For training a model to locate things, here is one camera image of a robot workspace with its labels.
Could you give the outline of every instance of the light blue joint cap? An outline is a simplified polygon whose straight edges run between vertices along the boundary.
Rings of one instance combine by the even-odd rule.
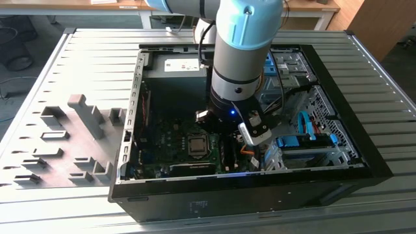
[[[222,0],[216,28],[222,41],[238,50],[256,50],[280,28],[282,0]]]
[[[166,11],[172,13],[165,0],[144,0],[144,1],[150,8],[156,8],[160,11]]]

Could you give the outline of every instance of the aluminum profile table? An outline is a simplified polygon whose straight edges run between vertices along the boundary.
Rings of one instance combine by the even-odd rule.
[[[53,84],[81,73],[78,86],[100,110],[125,108],[136,55],[141,43],[192,43],[192,32],[164,30],[77,29],[62,35],[37,82],[0,144],[0,155],[13,150],[22,119]],[[6,190],[0,187],[0,230],[84,229],[134,233],[173,230],[228,233],[414,232],[416,223],[416,108],[353,35],[344,32],[280,31],[274,43],[312,44],[353,111],[370,135],[394,177],[354,192],[328,207],[158,222],[140,225],[117,204],[108,203],[108,187]]]

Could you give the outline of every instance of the desk leg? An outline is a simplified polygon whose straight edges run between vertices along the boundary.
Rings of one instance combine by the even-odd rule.
[[[141,18],[141,25],[142,29],[152,29],[152,22],[150,22],[150,11],[138,11],[140,18]]]
[[[326,27],[328,27],[328,24],[330,22],[332,16],[333,16],[333,11],[322,12],[322,15],[318,18],[317,24],[314,26],[314,30],[316,31],[325,31],[326,30]]]

